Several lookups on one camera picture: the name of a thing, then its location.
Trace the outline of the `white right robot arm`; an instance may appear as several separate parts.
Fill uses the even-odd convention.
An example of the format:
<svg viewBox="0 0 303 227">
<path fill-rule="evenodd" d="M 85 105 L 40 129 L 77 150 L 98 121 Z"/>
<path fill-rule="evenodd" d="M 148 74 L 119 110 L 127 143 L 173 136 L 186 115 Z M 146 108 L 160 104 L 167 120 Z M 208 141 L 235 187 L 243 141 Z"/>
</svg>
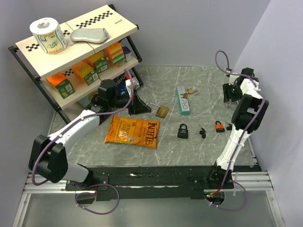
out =
<svg viewBox="0 0 303 227">
<path fill-rule="evenodd" d="M 254 69 L 244 68 L 241 73 L 245 76 L 231 75 L 229 82 L 223 84 L 223 102 L 239 103 L 232 115 L 230 137 L 206 180 L 211 188 L 219 190 L 232 179 L 235 160 L 245 141 L 259 128 L 269 104 L 260 94 Z"/>
</svg>

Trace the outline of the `orange black padlock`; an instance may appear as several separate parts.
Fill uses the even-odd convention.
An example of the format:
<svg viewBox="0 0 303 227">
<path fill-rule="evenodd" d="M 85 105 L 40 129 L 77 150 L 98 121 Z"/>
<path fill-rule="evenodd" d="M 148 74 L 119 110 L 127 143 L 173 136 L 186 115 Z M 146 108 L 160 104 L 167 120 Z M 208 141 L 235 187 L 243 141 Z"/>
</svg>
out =
<svg viewBox="0 0 303 227">
<path fill-rule="evenodd" d="M 225 132 L 225 128 L 220 121 L 215 121 L 215 131 L 217 133 Z"/>
</svg>

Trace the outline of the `beige black shelf rack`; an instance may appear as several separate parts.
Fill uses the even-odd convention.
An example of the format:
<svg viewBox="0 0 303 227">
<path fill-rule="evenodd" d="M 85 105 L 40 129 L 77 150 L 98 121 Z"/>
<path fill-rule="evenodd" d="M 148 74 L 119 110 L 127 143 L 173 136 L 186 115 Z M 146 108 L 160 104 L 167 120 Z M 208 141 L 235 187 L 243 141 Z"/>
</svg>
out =
<svg viewBox="0 0 303 227">
<path fill-rule="evenodd" d="M 92 54 L 105 49 L 115 42 L 127 39 L 133 58 L 119 66 L 109 64 L 109 69 L 101 73 L 101 79 L 114 79 L 124 73 L 125 69 L 132 70 L 138 77 L 135 67 L 142 58 L 135 47 L 131 35 L 139 30 L 138 25 L 120 15 L 114 5 L 104 5 L 91 12 L 76 17 L 60 25 L 67 41 L 67 48 L 56 54 L 46 54 L 37 40 L 31 36 L 9 47 L 9 51 L 18 61 L 23 70 L 31 78 L 52 108 L 61 116 L 65 123 L 69 123 L 83 110 L 79 100 L 96 91 L 100 80 L 85 85 L 72 72 L 72 66 L 86 59 Z M 110 38 L 103 44 L 75 43 L 70 39 L 73 30 L 77 28 L 105 28 Z M 57 72 L 62 72 L 75 87 L 75 94 L 63 99 L 55 88 L 47 82 L 47 78 Z"/>
</svg>

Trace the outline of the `middle orange green box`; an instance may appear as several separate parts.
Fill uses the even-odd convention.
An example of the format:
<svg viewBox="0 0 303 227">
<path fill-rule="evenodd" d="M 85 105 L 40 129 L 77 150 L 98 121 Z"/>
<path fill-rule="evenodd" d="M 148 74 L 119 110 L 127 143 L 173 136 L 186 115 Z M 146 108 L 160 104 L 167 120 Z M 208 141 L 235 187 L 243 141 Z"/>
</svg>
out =
<svg viewBox="0 0 303 227">
<path fill-rule="evenodd" d="M 75 64 L 71 69 L 88 86 L 99 79 L 97 72 L 84 61 Z"/>
</svg>

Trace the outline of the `silver glitter sponge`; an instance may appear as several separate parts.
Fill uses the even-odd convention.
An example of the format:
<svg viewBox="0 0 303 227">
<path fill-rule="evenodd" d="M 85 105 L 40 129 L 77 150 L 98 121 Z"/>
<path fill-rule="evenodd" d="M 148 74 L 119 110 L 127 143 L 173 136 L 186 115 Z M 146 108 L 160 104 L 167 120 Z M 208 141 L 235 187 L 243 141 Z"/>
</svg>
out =
<svg viewBox="0 0 303 227">
<path fill-rule="evenodd" d="M 102 44 L 109 39 L 109 34 L 105 28 L 79 28 L 70 34 L 70 39 L 74 42 Z"/>
</svg>

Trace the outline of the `orange padlock key bunch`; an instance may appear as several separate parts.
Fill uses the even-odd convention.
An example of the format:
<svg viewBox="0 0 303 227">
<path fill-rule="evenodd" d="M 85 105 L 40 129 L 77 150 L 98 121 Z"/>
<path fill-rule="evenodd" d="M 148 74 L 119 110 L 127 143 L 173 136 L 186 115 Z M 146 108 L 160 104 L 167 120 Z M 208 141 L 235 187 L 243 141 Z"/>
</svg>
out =
<svg viewBox="0 0 303 227">
<path fill-rule="evenodd" d="M 225 123 L 226 123 L 226 130 L 228 132 L 231 132 L 233 129 L 233 124 L 231 122 L 227 122 L 227 121 L 225 121 Z"/>
</svg>

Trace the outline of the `right orange green box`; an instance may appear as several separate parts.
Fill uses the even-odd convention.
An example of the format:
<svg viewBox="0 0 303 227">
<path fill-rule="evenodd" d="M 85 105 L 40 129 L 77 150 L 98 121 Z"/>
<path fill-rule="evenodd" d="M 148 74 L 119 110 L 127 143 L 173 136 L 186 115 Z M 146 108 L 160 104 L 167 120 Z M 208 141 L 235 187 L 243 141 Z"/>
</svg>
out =
<svg viewBox="0 0 303 227">
<path fill-rule="evenodd" d="M 100 74 L 109 69 L 108 60 L 103 53 L 97 52 L 86 58 L 87 64 L 94 68 L 97 74 Z"/>
</svg>

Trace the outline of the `toilet paper roll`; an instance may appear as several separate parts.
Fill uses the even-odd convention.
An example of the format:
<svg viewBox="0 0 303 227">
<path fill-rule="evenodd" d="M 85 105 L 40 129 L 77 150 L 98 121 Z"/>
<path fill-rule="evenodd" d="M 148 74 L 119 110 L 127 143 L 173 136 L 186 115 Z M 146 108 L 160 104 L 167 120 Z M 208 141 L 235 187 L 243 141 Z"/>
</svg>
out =
<svg viewBox="0 0 303 227">
<path fill-rule="evenodd" d="M 29 29 L 46 54 L 56 54 L 67 47 L 63 31 L 54 18 L 36 20 L 30 24 Z"/>
</svg>

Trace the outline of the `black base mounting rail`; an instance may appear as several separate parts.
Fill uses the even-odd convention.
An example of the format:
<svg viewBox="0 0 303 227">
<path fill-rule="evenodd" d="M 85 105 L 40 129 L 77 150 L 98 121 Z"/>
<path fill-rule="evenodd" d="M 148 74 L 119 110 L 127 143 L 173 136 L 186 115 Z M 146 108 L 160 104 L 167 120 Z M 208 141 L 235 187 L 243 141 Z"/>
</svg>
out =
<svg viewBox="0 0 303 227">
<path fill-rule="evenodd" d="M 116 199 L 204 199 L 205 190 L 233 189 L 232 173 L 215 173 L 212 166 L 90 166 L 94 172 L 90 192 L 97 201 Z"/>
</svg>

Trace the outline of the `small brass padlock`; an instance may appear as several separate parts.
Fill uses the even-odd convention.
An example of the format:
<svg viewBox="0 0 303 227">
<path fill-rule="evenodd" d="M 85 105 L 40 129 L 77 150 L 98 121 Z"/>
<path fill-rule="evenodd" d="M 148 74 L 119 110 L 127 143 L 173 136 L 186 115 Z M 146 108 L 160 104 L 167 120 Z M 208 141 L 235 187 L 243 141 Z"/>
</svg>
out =
<svg viewBox="0 0 303 227">
<path fill-rule="evenodd" d="M 194 94 L 194 95 L 199 95 L 199 91 L 198 90 L 194 90 L 194 89 L 192 89 L 192 88 L 188 88 L 187 89 L 187 94 L 189 94 L 189 95 L 192 95 L 192 94 Z"/>
</svg>

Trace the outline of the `blue Doritos bag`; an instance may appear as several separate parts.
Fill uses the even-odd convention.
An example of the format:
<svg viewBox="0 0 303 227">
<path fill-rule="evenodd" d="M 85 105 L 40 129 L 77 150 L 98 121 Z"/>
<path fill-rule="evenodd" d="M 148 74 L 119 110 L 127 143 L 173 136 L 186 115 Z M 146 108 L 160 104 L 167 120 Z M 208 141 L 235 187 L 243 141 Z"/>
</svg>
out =
<svg viewBox="0 0 303 227">
<path fill-rule="evenodd" d="M 132 82 L 133 77 L 135 76 L 130 72 L 130 70 L 125 70 L 123 74 L 119 75 L 114 79 L 114 82 L 116 83 L 114 87 L 115 96 L 117 95 L 130 96 L 126 89 L 125 81 L 127 79 L 130 79 Z"/>
</svg>

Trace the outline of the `black Kaijing padlock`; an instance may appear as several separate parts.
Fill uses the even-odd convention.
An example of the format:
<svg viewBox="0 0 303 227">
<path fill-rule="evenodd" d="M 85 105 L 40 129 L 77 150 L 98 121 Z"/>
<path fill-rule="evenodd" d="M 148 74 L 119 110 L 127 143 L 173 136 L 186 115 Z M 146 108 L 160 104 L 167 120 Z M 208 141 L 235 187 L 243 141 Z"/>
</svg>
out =
<svg viewBox="0 0 303 227">
<path fill-rule="evenodd" d="M 182 123 L 179 126 L 177 137 L 181 139 L 187 139 L 188 138 L 188 129 L 187 125 Z"/>
</svg>

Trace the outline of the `large brass padlock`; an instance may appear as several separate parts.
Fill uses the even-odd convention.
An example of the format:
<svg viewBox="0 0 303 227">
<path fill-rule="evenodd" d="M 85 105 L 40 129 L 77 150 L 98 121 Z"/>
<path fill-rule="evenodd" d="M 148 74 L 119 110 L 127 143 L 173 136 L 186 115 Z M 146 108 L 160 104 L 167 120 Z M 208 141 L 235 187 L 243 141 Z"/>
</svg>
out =
<svg viewBox="0 0 303 227">
<path fill-rule="evenodd" d="M 170 111 L 170 109 L 166 106 L 157 105 L 157 104 L 154 104 L 154 103 L 147 103 L 146 105 L 147 106 L 152 105 L 152 106 L 157 107 L 158 108 L 157 111 L 155 113 L 153 111 L 151 111 L 151 113 L 153 115 L 155 115 L 156 117 L 159 117 L 159 118 L 162 118 L 162 119 L 164 119 L 167 116 L 168 112 Z"/>
</svg>

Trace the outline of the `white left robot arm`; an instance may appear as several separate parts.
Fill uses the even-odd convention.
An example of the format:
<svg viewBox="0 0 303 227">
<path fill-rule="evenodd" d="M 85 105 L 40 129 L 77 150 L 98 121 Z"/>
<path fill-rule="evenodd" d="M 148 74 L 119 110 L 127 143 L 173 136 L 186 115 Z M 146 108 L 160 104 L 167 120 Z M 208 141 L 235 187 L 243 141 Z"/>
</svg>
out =
<svg viewBox="0 0 303 227">
<path fill-rule="evenodd" d="M 83 189 L 93 186 L 94 173 L 81 164 L 70 164 L 67 153 L 85 134 L 98 127 L 108 116 L 128 109 L 129 115 L 150 113 L 151 108 L 137 95 L 136 89 L 131 89 L 128 96 L 117 93 L 114 80 L 101 81 L 98 92 L 85 109 L 73 121 L 61 130 L 49 135 L 39 135 L 35 138 L 29 169 L 32 172 L 32 183 L 40 184 L 35 180 L 38 174 L 52 183 L 61 180 L 74 181 Z"/>
</svg>

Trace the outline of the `black padlock key bunch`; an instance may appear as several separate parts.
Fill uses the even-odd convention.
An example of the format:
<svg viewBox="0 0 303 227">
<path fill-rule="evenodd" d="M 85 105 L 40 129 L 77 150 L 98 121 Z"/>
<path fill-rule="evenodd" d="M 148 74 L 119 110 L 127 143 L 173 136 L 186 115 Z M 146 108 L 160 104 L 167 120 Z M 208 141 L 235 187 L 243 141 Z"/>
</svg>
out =
<svg viewBox="0 0 303 227">
<path fill-rule="evenodd" d="M 194 134 L 199 134 L 202 138 L 201 143 L 203 143 L 204 139 L 206 138 L 206 130 L 199 124 L 200 131 L 195 132 Z"/>
</svg>

